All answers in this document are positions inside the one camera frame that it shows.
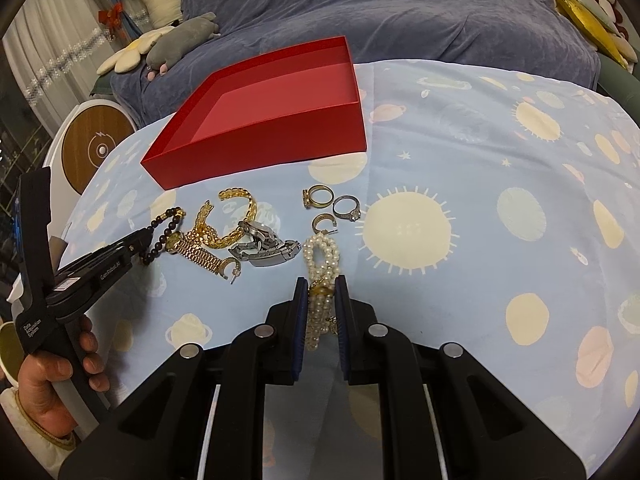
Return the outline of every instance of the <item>sleeve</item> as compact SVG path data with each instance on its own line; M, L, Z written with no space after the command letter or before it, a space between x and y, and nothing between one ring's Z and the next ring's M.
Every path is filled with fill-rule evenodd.
M60 466L75 449L75 439L70 436L68 439L62 440L52 435L47 436L42 428L37 430L36 424L23 415L16 399L16 393L16 388L2 392L0 406L29 452L53 478L57 478Z

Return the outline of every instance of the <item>window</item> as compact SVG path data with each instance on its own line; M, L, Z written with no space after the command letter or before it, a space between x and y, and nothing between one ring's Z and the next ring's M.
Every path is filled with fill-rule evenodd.
M18 180L42 166L51 141L22 95L0 44L0 296L5 298L6 285L18 275L12 220Z

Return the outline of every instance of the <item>gray plush toy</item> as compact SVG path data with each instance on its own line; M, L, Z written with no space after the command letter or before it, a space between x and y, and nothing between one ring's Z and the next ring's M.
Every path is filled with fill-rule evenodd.
M171 30L151 48L146 55L146 67L149 73L146 78L153 81L156 74L164 75L167 71L194 48L205 41L218 38L220 27L213 22L216 15L207 12L197 18L191 18Z

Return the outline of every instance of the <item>white curtain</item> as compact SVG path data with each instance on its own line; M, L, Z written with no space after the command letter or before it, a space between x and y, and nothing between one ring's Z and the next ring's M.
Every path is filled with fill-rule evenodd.
M98 10L93 0L27 0L2 38L14 77L51 136L89 98L95 71L119 49Z

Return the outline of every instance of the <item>bed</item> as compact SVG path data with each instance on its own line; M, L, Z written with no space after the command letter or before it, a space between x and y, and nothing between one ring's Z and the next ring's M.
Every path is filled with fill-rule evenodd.
M317 214L303 208L303 187L354 194L367 213L335 234L352 297L415 342L459 341L594 478L624 478L596 470L640 406L640 129L610 98L522 72L386 60L356 65L356 77L366 153L163 192L139 161L168 118L135 133L81 197L63 263L174 205L187 211L189 229L212 200L209 222L228 232L246 201L219 202L227 187L248 189L257 219L300 241ZM425 204L430 213L416 216ZM422 235L398 235L398 207ZM438 222L450 225L442 231L450 253L434 258ZM389 246L401 248L400 260L385 258ZM103 351L111 350L114 402L181 344L212 348L260 323L304 275L296 258L243 267L230 286L170 254L133 270L90 311ZM381 478L376 410L375 388L345 385L335 338L324 336L295 388L268 389L264 477Z
M436 59L521 70L595 88L600 60L553 0L182 0L215 12L222 37L148 82L142 64L112 88L140 124L175 112L211 72L265 52L345 35L354 62Z

